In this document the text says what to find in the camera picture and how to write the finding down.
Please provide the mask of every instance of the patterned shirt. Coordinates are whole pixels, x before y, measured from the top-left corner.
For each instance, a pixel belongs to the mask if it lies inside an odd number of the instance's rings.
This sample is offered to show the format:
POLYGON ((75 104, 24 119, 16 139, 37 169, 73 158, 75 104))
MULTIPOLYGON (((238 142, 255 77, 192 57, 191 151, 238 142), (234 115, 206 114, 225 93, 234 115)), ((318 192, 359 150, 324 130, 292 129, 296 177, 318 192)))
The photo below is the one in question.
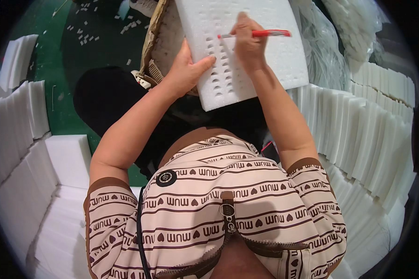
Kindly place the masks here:
POLYGON ((91 276, 209 278, 230 235, 276 278, 327 278, 346 250, 346 228, 325 170, 305 158, 287 171, 253 145, 219 135, 176 152, 142 200, 117 178, 102 178, 84 202, 91 276))

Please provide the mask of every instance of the sleeve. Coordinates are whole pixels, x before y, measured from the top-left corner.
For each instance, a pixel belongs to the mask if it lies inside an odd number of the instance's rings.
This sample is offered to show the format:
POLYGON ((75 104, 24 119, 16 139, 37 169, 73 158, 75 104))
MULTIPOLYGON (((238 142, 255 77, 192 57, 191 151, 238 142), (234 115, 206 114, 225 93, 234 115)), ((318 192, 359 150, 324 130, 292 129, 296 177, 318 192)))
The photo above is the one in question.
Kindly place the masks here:
POLYGON ((138 201, 122 180, 93 183, 84 201, 88 268, 93 279, 109 273, 120 255, 128 223, 136 226, 138 201))
POLYGON ((321 246, 311 248, 312 255, 323 252, 326 278, 346 253, 346 225, 336 201, 329 177, 315 158, 304 158, 288 169, 295 190, 307 208, 320 236, 321 246))

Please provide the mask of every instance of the green floor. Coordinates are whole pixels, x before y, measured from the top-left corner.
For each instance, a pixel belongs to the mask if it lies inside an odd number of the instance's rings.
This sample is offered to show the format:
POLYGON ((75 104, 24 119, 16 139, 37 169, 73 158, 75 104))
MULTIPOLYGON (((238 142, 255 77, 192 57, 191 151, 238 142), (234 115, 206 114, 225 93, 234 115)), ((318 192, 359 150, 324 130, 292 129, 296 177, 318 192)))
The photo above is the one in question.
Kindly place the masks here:
MULTIPOLYGON (((72 94, 79 77, 88 69, 103 66, 120 66, 126 70, 139 70, 141 51, 146 35, 144 26, 150 19, 130 9, 128 15, 133 19, 115 19, 120 1, 92 0, 87 11, 79 11, 79 4, 68 1, 52 17, 64 0, 35 0, 10 34, 10 40, 29 34, 39 34, 30 64, 33 70, 28 72, 28 80, 45 80, 46 107, 48 120, 53 135, 87 134, 88 143, 93 153, 100 137, 96 135, 76 114, 73 108, 72 94), (120 31, 132 21, 142 23, 130 28, 123 35, 120 31), (67 27, 74 26, 72 31, 67 27), (91 41, 81 46, 78 37, 99 36, 98 41, 91 41)), ((131 186, 144 186, 146 179, 136 166, 129 169, 131 186)))

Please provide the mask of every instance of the plastic bag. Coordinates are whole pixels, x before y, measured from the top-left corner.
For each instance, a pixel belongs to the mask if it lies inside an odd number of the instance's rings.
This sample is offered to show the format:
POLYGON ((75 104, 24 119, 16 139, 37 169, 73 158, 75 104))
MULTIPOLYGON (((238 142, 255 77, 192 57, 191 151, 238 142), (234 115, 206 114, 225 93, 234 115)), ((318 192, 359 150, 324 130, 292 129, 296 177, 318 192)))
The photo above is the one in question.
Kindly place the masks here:
POLYGON ((334 26, 311 0, 291 0, 290 4, 301 33, 309 82, 346 91, 349 68, 338 50, 334 26))
POLYGON ((374 0, 321 0, 345 46, 345 56, 368 62, 383 12, 374 0))

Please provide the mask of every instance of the red pen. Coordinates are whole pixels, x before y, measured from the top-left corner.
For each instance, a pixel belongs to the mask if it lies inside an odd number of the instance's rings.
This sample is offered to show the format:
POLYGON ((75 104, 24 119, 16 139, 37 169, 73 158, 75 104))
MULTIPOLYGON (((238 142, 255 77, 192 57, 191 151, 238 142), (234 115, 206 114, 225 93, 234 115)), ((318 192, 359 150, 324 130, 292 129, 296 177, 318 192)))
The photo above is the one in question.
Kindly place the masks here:
MULTIPOLYGON (((253 30, 251 31, 251 35, 253 37, 269 37, 269 36, 285 36, 291 37, 292 34, 289 30, 278 30, 278 29, 268 29, 268 30, 253 30)), ((231 38, 235 37, 236 35, 231 34, 222 34, 217 35, 219 39, 231 38)))

